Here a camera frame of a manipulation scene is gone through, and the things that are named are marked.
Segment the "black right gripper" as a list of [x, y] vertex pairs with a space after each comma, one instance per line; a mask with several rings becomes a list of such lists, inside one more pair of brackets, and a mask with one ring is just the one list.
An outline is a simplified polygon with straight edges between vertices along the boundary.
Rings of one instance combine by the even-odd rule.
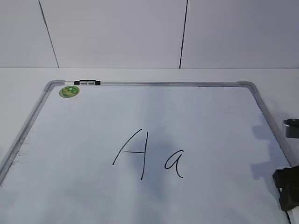
[[289, 211], [299, 205], [299, 167], [277, 169], [273, 181], [280, 191], [279, 203], [282, 211]]

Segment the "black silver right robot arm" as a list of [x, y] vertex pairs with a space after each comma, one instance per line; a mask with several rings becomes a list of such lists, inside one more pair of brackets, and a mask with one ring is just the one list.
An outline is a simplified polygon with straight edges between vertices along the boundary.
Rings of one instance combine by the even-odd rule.
[[[299, 138], [299, 120], [283, 121], [285, 137]], [[279, 203], [282, 211], [289, 211], [299, 206], [299, 167], [277, 169], [273, 181], [279, 191]]]

